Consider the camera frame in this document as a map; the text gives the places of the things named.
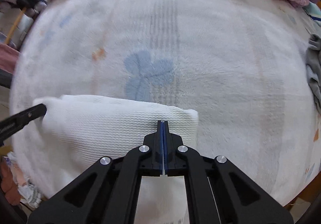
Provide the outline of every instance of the triangular cutout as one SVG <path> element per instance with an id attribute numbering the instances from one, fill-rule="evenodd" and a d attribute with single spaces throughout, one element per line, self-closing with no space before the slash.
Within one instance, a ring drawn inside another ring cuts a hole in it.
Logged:
<path id="1" fill-rule="evenodd" d="M 248 206 L 260 199 L 260 195 L 255 190 L 251 189 L 251 187 L 234 172 L 230 173 L 230 178 L 243 206 Z"/>
<path id="2" fill-rule="evenodd" d="M 97 174 L 89 175 L 85 180 L 79 183 L 73 190 L 68 192 L 64 199 L 66 202 L 80 208 L 86 200 L 86 197 L 96 180 Z"/>

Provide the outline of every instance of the blue clover pattern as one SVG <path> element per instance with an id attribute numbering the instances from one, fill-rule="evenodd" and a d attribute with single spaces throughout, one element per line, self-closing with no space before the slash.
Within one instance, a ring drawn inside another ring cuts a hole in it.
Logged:
<path id="1" fill-rule="evenodd" d="M 127 57 L 124 65 L 131 76 L 126 84 L 126 96 L 136 101 L 151 102 L 151 86 L 167 86 L 174 80 L 173 61 L 159 59 L 152 63 L 148 51 Z"/>

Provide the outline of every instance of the white towel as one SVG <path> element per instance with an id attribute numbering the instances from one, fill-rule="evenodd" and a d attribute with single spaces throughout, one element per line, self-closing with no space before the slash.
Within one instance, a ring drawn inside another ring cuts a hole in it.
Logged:
<path id="1" fill-rule="evenodd" d="M 58 192 L 100 157 L 118 158 L 141 145 L 145 135 L 156 132 L 157 120 L 168 121 L 171 133 L 182 136 L 185 145 L 196 147 L 198 114 L 194 110 L 103 96 L 34 101 L 34 105 L 39 103 L 47 106 L 44 118 L 34 121 L 40 135 L 32 138 L 34 150 L 18 156 L 24 158 L 18 163 L 47 196 Z M 182 177 L 143 178 L 136 223 L 181 223 L 186 210 Z"/>

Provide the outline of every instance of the bed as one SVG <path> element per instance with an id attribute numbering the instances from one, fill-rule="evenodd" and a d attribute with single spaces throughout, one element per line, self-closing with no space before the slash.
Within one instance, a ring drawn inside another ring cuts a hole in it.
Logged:
<path id="1" fill-rule="evenodd" d="M 320 32 L 283 0 L 54 0 L 22 46 L 10 113 L 63 94 L 194 109 L 199 152 L 227 156 L 285 205 L 320 171 L 305 68 Z M 18 161 L 41 160 L 27 154 L 37 138 L 32 124 L 15 134 Z M 22 170 L 46 185 L 36 164 Z"/>

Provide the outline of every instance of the metal screw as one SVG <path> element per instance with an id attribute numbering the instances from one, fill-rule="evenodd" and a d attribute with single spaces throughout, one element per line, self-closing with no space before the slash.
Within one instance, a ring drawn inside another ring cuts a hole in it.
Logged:
<path id="1" fill-rule="evenodd" d="M 188 148 L 185 145 L 181 145 L 177 148 L 180 152 L 187 152 Z"/>
<path id="2" fill-rule="evenodd" d="M 142 145 L 141 147 L 139 147 L 139 150 L 141 152 L 148 152 L 149 151 L 149 147 L 147 145 Z"/>
<path id="3" fill-rule="evenodd" d="M 109 157 L 103 157 L 103 158 L 101 158 L 100 162 L 101 162 L 102 165 L 110 164 L 110 158 Z"/>
<path id="4" fill-rule="evenodd" d="M 216 160 L 219 162 L 219 163 L 225 163 L 227 161 L 227 158 L 223 155 L 219 155 L 216 157 Z"/>

